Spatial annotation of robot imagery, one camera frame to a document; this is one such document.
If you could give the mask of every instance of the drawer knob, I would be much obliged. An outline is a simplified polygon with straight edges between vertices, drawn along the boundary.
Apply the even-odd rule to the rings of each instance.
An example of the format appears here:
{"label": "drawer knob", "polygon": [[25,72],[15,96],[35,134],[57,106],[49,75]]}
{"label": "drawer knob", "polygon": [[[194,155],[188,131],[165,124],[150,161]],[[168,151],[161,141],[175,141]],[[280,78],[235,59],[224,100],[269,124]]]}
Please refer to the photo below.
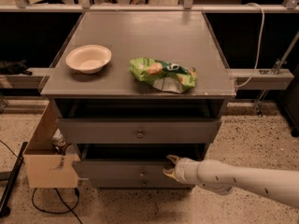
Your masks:
{"label": "drawer knob", "polygon": [[146,176],[146,174],[144,173],[144,171],[143,171],[143,170],[141,171],[141,173],[140,173],[140,176],[141,176],[141,177],[144,177],[144,176]]}
{"label": "drawer knob", "polygon": [[143,138],[143,137],[144,137],[143,132],[142,132],[141,130],[139,130],[139,131],[137,132],[137,138]]}

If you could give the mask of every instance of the white bowl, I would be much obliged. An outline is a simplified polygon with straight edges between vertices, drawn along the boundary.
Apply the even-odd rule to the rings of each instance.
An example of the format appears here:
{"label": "white bowl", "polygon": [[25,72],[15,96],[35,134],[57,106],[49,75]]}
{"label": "white bowl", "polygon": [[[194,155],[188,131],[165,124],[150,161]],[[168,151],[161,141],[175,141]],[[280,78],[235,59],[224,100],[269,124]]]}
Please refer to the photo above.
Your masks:
{"label": "white bowl", "polygon": [[97,73],[111,60],[111,51],[98,45],[73,49],[66,57],[66,64],[84,74]]}

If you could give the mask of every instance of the white cable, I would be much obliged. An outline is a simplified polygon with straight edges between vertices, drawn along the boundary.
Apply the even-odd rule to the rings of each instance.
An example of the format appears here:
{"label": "white cable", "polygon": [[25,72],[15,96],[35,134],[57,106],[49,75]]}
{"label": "white cable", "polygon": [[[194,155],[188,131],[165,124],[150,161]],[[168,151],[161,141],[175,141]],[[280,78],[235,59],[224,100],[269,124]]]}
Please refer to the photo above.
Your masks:
{"label": "white cable", "polygon": [[262,42],[262,35],[263,35],[263,25],[264,25],[264,12],[263,12],[263,8],[258,4],[248,3],[247,5],[252,6],[252,7],[256,7],[256,8],[261,10],[261,12],[262,12],[262,23],[261,23],[261,28],[260,28],[259,41],[258,41],[258,50],[257,50],[257,54],[256,54],[256,60],[255,60],[253,72],[252,72],[251,76],[244,83],[242,83],[240,85],[235,85],[234,84],[235,88],[240,88],[240,87],[245,86],[246,84],[248,84],[250,82],[250,80],[252,79],[253,73],[256,70],[257,66],[258,66],[259,58],[260,58],[261,42]]}

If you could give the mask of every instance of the crumpled plastic bag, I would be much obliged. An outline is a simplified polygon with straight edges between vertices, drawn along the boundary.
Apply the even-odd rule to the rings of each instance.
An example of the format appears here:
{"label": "crumpled plastic bag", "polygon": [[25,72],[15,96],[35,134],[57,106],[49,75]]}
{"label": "crumpled plastic bag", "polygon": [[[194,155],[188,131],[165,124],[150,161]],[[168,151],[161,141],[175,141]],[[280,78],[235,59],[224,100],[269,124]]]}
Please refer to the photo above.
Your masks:
{"label": "crumpled plastic bag", "polygon": [[196,70],[188,70],[178,64],[151,58],[136,58],[130,61],[130,72],[139,81],[160,91],[183,93],[195,87]]}

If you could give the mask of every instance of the drawer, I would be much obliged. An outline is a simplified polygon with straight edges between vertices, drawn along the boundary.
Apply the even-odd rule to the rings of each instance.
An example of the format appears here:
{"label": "drawer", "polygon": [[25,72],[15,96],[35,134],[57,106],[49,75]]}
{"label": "drawer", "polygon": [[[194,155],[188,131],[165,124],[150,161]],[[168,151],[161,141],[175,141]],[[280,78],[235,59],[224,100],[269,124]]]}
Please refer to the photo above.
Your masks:
{"label": "drawer", "polygon": [[58,119],[69,143],[212,143],[220,119],[134,120]]}
{"label": "drawer", "polygon": [[79,177],[89,178],[97,189],[186,189],[163,173],[167,161],[75,161]]}
{"label": "drawer", "polygon": [[89,178],[100,189],[186,189],[164,175],[173,164],[166,156],[175,154],[200,160],[203,144],[101,144],[77,145],[81,161],[73,162],[79,177]]}

